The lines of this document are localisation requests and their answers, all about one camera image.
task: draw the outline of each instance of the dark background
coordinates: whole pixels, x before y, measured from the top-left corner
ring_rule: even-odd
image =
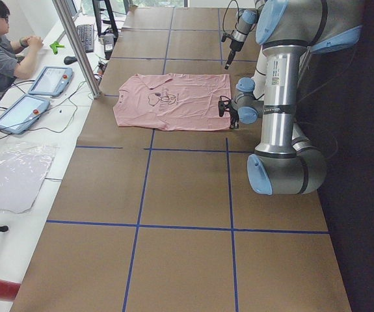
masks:
[[[352,310],[374,312],[374,1],[356,47],[314,56],[298,98],[301,128],[330,157],[319,196]]]

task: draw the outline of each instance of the clear plastic sheet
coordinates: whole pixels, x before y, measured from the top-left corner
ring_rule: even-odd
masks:
[[[56,147],[23,142],[0,157],[0,211],[22,213],[32,207],[54,159]]]

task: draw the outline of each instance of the folded fabric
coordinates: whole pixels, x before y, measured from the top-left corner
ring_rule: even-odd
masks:
[[[220,96],[231,97],[228,75],[137,74],[120,87],[113,111],[120,127],[229,129],[230,117],[219,117]]]

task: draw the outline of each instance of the blue plastic cover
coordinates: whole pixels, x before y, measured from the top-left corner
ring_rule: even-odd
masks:
[[[244,124],[253,124],[259,117],[256,109],[249,106],[240,107],[237,112],[239,113],[239,119]]]
[[[348,31],[342,32],[332,38],[319,42],[311,47],[312,53],[328,53],[335,52],[342,49],[351,47],[357,43],[360,38],[360,31],[362,26],[349,29]]]
[[[256,42],[259,45],[264,44],[275,31],[288,2],[289,0],[269,0],[265,3],[256,28]]]
[[[245,10],[241,16],[241,19],[248,24],[255,24],[256,23],[256,13],[251,10]]]
[[[252,154],[247,159],[247,176],[250,186],[259,194],[272,195],[272,185],[259,157]]]
[[[253,92],[255,87],[254,81],[249,77],[240,78],[236,84],[236,89],[241,92]]]

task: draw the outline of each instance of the white desk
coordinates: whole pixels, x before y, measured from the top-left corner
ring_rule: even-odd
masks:
[[[78,23],[87,23],[88,21],[93,22],[93,19],[82,17],[77,20]],[[33,79],[36,78],[44,66],[64,66],[64,57],[68,55],[74,56],[66,36],[60,42],[65,45],[65,48],[58,48],[57,55],[54,55],[49,48],[49,45],[59,37],[62,30],[62,25],[58,22],[44,39],[44,47],[39,52],[38,67]],[[95,53],[87,55],[93,69],[97,66],[100,59],[99,56],[104,57],[104,53],[102,46],[96,40]],[[51,99],[51,107],[66,99],[77,89],[81,82],[85,81],[78,62],[69,65],[69,67],[73,68],[73,79],[61,97]],[[23,84],[20,88],[26,92],[30,86],[30,83]],[[1,100],[0,107],[9,108],[22,94],[22,91],[18,88],[11,88]],[[60,131],[66,127],[72,114],[77,109],[71,124],[62,133],[41,129],[26,131],[22,135],[10,135],[0,140],[0,156],[9,144],[34,142],[40,145],[57,146],[57,153],[47,178],[61,180],[92,103],[92,95],[86,83],[72,97],[72,101],[77,107],[69,101],[65,101],[60,106],[44,114],[31,127],[31,129],[48,127],[52,130]],[[9,227],[9,231],[0,233],[0,279],[21,283],[59,187],[60,181],[45,179],[30,210],[22,214],[0,211],[0,226],[7,225]],[[9,311],[11,306],[12,303],[10,302],[0,301],[0,312]]]

